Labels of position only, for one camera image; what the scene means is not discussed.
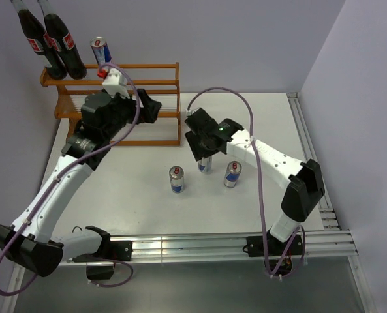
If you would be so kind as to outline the cola bottle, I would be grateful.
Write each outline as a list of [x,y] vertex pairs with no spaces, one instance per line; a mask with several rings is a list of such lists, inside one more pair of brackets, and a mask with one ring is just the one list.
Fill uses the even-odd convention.
[[19,17],[22,31],[28,43],[40,57],[49,77],[54,80],[65,78],[67,76],[66,68],[51,45],[45,28],[23,1],[12,0],[10,2]]
[[37,1],[44,16],[48,36],[54,44],[65,68],[72,79],[86,77],[87,70],[80,58],[76,43],[64,21],[57,15],[49,1]]

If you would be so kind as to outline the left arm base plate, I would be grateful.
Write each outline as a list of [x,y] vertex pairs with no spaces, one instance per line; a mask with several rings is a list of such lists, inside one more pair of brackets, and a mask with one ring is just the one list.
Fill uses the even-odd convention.
[[108,250],[102,256],[84,254],[73,258],[74,263],[93,262],[101,260],[130,261],[132,256],[132,241],[112,241]]

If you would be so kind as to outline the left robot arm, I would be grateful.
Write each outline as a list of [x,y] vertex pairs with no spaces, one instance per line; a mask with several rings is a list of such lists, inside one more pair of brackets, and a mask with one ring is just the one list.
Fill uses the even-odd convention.
[[46,277],[61,261],[87,255],[105,260],[111,235],[98,227],[54,239],[53,230],[69,201],[110,151],[110,141],[125,126],[154,123],[162,104],[138,89],[139,100],[102,90],[85,98],[81,119],[67,140],[55,170],[25,212],[11,225],[0,225],[0,248],[8,260]]

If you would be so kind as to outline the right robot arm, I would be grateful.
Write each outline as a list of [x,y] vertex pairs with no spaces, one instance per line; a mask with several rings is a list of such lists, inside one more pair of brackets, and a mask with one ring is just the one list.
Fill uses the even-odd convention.
[[196,161],[223,153],[257,168],[285,190],[281,213],[266,240],[270,252],[283,253],[294,230],[307,220],[325,194],[319,163],[292,158],[256,139],[231,119],[217,123],[202,108],[190,111],[185,124],[190,129],[185,137]]

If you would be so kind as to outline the wooden two-tier shelf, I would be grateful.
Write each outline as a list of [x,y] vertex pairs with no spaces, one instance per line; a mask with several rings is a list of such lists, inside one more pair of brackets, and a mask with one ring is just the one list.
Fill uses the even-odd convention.
[[[172,69],[173,79],[130,80],[130,69]],[[47,70],[40,76],[44,87],[58,92],[56,119],[68,119],[67,138],[89,136],[92,140],[120,146],[179,146],[181,114],[179,64],[128,64],[97,71],[96,80],[54,80]],[[174,120],[175,139],[156,140],[159,118]]]

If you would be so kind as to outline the energy drink can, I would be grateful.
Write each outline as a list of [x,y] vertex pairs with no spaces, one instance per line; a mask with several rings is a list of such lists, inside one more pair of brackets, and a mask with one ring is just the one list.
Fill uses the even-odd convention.
[[228,188],[234,188],[241,174],[242,166],[238,161],[230,162],[226,167],[224,175],[224,185]]
[[173,192],[180,193],[184,189],[184,171],[181,166],[173,166],[169,170],[170,186]]
[[103,63],[110,63],[112,61],[112,56],[105,38],[92,38],[90,41],[90,46],[98,65]]
[[198,161],[198,169],[201,173],[210,174],[212,168],[212,157],[201,158]]

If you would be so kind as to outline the aluminium rail frame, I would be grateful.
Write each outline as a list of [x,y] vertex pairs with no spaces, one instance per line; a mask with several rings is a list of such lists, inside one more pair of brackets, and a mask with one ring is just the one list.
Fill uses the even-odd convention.
[[[156,169],[148,166],[143,169],[133,166],[128,171],[121,171],[111,174],[113,186],[118,187],[119,194],[129,196],[126,205],[121,205],[119,196],[112,197],[110,189],[103,187],[100,181],[105,177],[116,160],[129,154],[129,159],[134,160],[140,153],[152,151],[152,144],[145,148],[138,149],[132,143],[129,148],[119,148],[102,163],[102,168],[96,171],[91,177],[86,173],[77,170],[72,171],[70,178],[72,183],[69,186],[57,187],[56,191],[66,195],[65,200],[59,203],[63,211],[84,213],[85,216],[93,217],[96,225],[106,228],[107,225],[101,222],[101,217],[106,217],[110,225],[115,224],[116,228],[111,230],[111,240],[115,242],[132,242],[133,252],[131,260],[134,263],[188,263],[188,262],[211,262],[211,261],[235,261],[244,260],[246,255],[240,252],[240,246],[246,242],[248,237],[261,237],[256,232],[228,232],[213,233],[203,231],[201,233],[183,234],[155,234],[155,235],[133,235],[122,231],[126,218],[122,215],[134,207],[135,195],[144,195],[152,190],[149,183],[140,181],[138,173],[155,175]],[[356,285],[356,291],[360,297],[363,312],[376,312],[373,296],[370,292],[361,263],[358,258],[352,234],[348,230],[342,230],[335,214],[335,210],[328,194],[324,194],[315,206],[315,218],[306,221],[307,225],[319,220],[323,223],[322,230],[308,230],[306,232],[306,257],[327,258],[344,256],[348,258],[350,270]]]

